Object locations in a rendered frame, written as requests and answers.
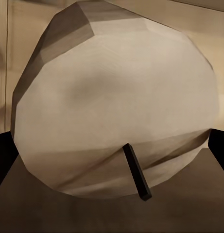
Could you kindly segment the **pillar candle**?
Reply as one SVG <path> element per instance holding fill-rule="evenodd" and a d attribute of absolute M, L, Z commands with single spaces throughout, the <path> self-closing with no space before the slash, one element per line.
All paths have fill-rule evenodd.
<path fill-rule="evenodd" d="M 12 94 L 10 132 L 52 190 L 146 201 L 193 161 L 219 110 L 213 66 L 186 33 L 86 0 L 42 34 Z"/>

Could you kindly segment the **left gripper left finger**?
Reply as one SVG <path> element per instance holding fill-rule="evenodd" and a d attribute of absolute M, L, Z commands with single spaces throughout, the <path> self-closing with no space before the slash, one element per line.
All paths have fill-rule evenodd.
<path fill-rule="evenodd" d="M 18 157 L 19 152 L 14 144 L 11 132 L 0 134 L 0 185 Z"/>

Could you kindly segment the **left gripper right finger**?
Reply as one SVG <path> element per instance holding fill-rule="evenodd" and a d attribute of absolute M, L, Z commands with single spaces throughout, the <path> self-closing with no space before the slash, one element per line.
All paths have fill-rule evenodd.
<path fill-rule="evenodd" d="M 224 170 L 224 131 L 212 129 L 208 147 Z"/>

